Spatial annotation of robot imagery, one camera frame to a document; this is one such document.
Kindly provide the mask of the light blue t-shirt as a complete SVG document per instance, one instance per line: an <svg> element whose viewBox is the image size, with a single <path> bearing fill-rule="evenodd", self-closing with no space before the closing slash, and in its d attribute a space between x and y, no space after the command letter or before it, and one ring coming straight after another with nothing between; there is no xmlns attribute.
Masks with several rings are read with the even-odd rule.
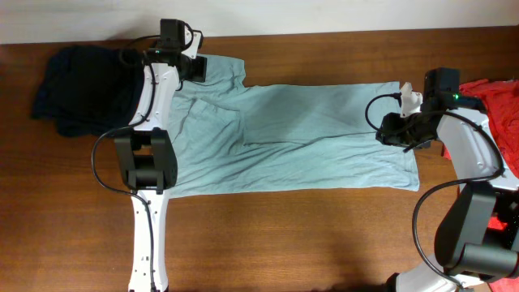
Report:
<svg viewBox="0 0 519 292"><path fill-rule="evenodd" d="M241 59L211 55L174 94L174 197L302 189L419 188L415 157L377 141L396 82L247 87Z"/></svg>

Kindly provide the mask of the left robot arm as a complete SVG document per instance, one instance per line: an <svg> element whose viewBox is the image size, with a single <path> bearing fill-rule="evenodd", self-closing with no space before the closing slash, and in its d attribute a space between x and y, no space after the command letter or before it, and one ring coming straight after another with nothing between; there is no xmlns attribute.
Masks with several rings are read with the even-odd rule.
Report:
<svg viewBox="0 0 519 292"><path fill-rule="evenodd" d="M166 291L165 225L167 204L178 177L178 163L166 129L174 94L186 80L203 82L204 40L179 19L162 19L157 42L143 54L143 78L129 127L114 138L122 182L129 189L135 231L130 291Z"/></svg>

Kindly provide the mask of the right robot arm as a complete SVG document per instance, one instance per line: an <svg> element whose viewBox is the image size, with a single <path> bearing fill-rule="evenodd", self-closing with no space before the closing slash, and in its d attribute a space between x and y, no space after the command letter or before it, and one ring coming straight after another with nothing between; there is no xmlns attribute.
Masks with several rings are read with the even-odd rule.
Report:
<svg viewBox="0 0 519 292"><path fill-rule="evenodd" d="M424 201L446 187L459 195L435 233L433 255L393 274L387 291L471 291L475 286L518 276L518 178L491 135L487 107L459 91L458 69L428 71L423 92L404 84L393 94L399 113L386 114L376 139L404 152L438 140L449 152L457 178L426 191L416 203L412 234L418 239L418 213Z"/></svg>

